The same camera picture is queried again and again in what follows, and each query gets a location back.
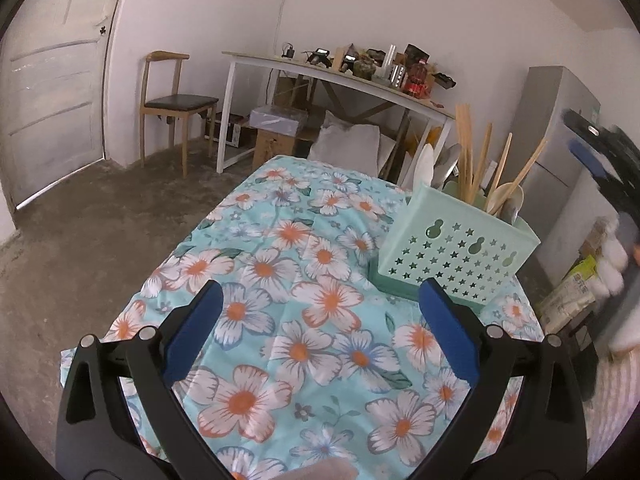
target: green basket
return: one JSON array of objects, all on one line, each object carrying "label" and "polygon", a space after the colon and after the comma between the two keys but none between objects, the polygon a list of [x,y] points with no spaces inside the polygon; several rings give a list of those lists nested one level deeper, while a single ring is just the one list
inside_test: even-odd
[{"label": "green basket", "polygon": [[383,292],[410,300],[427,278],[435,278],[456,303],[484,306],[540,243],[527,223],[511,226],[457,198],[458,185],[443,192],[420,184],[396,215],[369,281]]}]

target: red bottle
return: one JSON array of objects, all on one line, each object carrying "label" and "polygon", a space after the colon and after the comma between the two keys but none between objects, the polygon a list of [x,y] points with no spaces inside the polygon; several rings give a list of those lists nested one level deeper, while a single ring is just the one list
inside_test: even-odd
[{"label": "red bottle", "polygon": [[422,91],[424,90],[424,84],[427,81],[427,76],[427,60],[421,59],[418,63],[413,64],[409,69],[402,92],[419,99],[420,95],[422,95]]}]

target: concrete floor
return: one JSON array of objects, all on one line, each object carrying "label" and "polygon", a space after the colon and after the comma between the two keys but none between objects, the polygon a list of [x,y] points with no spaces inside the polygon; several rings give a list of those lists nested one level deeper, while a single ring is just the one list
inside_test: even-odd
[{"label": "concrete floor", "polygon": [[0,251],[0,391],[53,461],[60,351],[102,335],[149,274],[237,184],[251,158],[218,175],[196,149],[128,170],[101,161],[18,211]]}]

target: white door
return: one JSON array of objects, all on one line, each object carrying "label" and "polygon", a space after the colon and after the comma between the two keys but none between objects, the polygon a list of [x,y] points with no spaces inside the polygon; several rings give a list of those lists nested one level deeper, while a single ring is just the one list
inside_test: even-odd
[{"label": "white door", "polygon": [[117,0],[25,0],[2,39],[2,170],[15,205],[102,158],[102,80]]}]

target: wooden chair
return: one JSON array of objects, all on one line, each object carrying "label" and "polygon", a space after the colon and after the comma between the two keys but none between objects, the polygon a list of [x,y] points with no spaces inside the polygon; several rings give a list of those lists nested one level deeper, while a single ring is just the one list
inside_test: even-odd
[{"label": "wooden chair", "polygon": [[[166,116],[169,124],[169,146],[175,145],[175,121],[182,119],[182,176],[187,177],[187,142],[189,137],[189,118],[199,114],[202,118],[202,131],[207,123],[207,114],[211,124],[209,132],[209,156],[213,156],[213,124],[216,118],[216,106],[219,99],[202,95],[178,94],[180,69],[182,61],[189,59],[189,54],[177,54],[156,50],[146,56],[145,72],[142,76],[142,95],[140,96],[140,158],[145,165],[145,115]],[[152,61],[175,59],[174,86],[172,94],[159,99],[146,100],[146,84],[149,78],[149,65]]]}]

